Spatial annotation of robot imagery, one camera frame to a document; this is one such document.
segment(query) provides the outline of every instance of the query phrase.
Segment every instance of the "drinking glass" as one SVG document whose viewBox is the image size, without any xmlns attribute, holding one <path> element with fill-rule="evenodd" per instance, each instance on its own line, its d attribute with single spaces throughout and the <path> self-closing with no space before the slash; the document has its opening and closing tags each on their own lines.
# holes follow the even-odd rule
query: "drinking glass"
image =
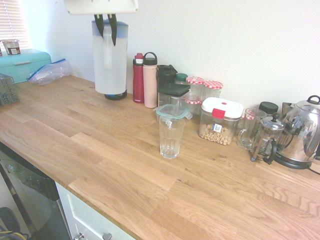
<svg viewBox="0 0 320 240">
<path fill-rule="evenodd" d="M 239 132 L 237 145 L 246 150 L 251 150 L 256 134 L 259 130 L 260 120 L 267 114 L 256 108 L 247 108 L 244 112 L 243 129 Z"/>
<path fill-rule="evenodd" d="M 185 121 L 182 118 L 161 116 L 159 119 L 160 154 L 166 159 L 178 156 Z"/>
</svg>

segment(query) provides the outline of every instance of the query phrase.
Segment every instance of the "plastic bag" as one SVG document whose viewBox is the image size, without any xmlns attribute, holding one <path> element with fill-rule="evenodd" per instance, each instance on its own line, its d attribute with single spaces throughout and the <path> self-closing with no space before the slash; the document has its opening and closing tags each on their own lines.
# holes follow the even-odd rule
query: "plastic bag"
<svg viewBox="0 0 320 240">
<path fill-rule="evenodd" d="M 27 80 L 30 83 L 44 85 L 64 76 L 69 76 L 71 72 L 72 68 L 70 64 L 65 58 L 63 58 L 59 61 L 40 67 L 30 77 L 28 77 Z"/>
</svg>

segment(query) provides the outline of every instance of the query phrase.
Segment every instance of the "window blind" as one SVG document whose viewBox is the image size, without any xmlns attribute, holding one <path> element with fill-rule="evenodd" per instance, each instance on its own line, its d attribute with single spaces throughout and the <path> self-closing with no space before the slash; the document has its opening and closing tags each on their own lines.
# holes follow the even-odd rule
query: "window blind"
<svg viewBox="0 0 320 240">
<path fill-rule="evenodd" d="M 30 49 L 31 41 L 20 0 L 0 0 L 0 40 L 18 39 L 20 49 Z"/>
</svg>

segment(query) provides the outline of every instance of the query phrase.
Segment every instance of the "red water bottle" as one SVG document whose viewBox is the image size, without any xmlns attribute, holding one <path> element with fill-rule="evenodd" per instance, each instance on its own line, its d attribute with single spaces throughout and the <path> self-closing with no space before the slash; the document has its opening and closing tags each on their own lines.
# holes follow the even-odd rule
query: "red water bottle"
<svg viewBox="0 0 320 240">
<path fill-rule="evenodd" d="M 143 104 L 144 100 L 144 55 L 137 53 L 133 59 L 133 101 Z"/>
</svg>

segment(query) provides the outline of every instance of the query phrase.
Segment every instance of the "stainless steel dishwasher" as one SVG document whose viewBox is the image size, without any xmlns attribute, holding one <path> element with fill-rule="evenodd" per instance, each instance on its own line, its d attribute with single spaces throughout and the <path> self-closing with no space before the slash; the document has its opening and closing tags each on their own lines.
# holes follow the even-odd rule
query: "stainless steel dishwasher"
<svg viewBox="0 0 320 240">
<path fill-rule="evenodd" d="M 32 240 L 70 240 L 55 182 L 0 142 L 0 172 Z"/>
</svg>

